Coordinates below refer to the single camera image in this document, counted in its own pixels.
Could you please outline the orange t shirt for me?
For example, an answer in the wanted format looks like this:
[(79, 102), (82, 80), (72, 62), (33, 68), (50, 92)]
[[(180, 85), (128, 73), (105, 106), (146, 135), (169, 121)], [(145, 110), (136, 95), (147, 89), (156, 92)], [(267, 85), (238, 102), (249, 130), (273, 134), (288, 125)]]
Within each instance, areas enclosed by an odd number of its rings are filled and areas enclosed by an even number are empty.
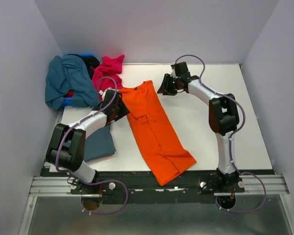
[(179, 141), (152, 81), (135, 88), (122, 88), (120, 93), (129, 110), (127, 119), (137, 146), (160, 186), (196, 164)]

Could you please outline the grey blue t shirt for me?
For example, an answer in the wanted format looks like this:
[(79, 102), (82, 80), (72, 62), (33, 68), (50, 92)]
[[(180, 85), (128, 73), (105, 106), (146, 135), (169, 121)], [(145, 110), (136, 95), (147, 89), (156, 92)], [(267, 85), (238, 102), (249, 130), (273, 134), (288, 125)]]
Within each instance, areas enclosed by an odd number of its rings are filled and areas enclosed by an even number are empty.
[(111, 128), (110, 125), (108, 125), (96, 130), (86, 138), (84, 161), (89, 162), (111, 156), (115, 154), (115, 152), (116, 149), (111, 135)]

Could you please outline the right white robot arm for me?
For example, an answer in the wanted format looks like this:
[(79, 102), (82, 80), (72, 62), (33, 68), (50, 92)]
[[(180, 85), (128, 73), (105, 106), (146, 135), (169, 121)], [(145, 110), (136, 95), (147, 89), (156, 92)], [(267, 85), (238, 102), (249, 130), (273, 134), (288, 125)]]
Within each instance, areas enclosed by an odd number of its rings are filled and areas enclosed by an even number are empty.
[(171, 96), (178, 92), (186, 92), (207, 104), (208, 123), (216, 135), (219, 154), (212, 188), (226, 192), (239, 179), (232, 151), (232, 140), (240, 122), (235, 97), (233, 94), (218, 93), (205, 85), (200, 76), (191, 75), (186, 62), (174, 63), (171, 69), (170, 74), (164, 75), (157, 92)]

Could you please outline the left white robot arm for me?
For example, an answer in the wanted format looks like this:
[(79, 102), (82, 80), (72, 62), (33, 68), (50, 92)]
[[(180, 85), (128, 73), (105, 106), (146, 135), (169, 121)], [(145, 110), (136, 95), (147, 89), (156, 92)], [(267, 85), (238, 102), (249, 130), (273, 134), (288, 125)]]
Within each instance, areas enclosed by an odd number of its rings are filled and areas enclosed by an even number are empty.
[(69, 125), (57, 124), (53, 130), (45, 160), (60, 172), (68, 172), (82, 182), (87, 193), (98, 190), (98, 172), (84, 161), (86, 139), (129, 114), (123, 95), (107, 90), (104, 100), (84, 118)]

